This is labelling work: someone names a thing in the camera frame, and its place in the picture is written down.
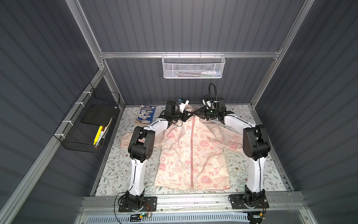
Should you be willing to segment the pink patterned hooded jacket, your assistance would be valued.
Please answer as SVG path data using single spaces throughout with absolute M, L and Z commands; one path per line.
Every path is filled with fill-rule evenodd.
M 243 153 L 241 134 L 197 116 L 155 133 L 153 149 L 160 156 L 154 186 L 183 191 L 230 189 L 224 152 Z

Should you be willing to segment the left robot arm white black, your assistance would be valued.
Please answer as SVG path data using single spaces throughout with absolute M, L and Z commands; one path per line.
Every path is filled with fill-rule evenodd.
M 131 158 L 131 179 L 129 189 L 125 192 L 125 201 L 135 210 L 144 205 L 144 176 L 145 167 L 153 154 L 155 137 L 167 130 L 176 121 L 187 121 L 192 114 L 185 110 L 189 100 L 179 99 L 179 109 L 176 109 L 176 102 L 168 101 L 166 108 L 161 112 L 158 119 L 145 127 L 135 127 L 128 146 L 128 153 Z

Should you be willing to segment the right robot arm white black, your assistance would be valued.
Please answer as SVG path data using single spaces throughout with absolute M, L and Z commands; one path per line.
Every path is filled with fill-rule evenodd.
M 255 208 L 260 205 L 264 209 L 268 208 L 263 187 L 263 170 L 271 146 L 266 127 L 245 121 L 228 111 L 223 98 L 207 99 L 205 95 L 203 103 L 204 106 L 195 111 L 194 115 L 205 120 L 218 120 L 242 135 L 242 149 L 249 158 L 248 180 L 243 197 L 246 207 Z

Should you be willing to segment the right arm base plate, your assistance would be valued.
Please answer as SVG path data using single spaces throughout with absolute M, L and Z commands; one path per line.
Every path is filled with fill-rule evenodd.
M 265 195 L 259 194 L 231 194 L 228 200 L 232 209 L 268 209 L 269 203 Z

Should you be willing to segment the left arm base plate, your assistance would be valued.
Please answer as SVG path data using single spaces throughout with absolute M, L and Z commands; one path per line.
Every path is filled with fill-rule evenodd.
M 121 197 L 117 205 L 118 212 L 153 212 L 158 205 L 157 197 Z

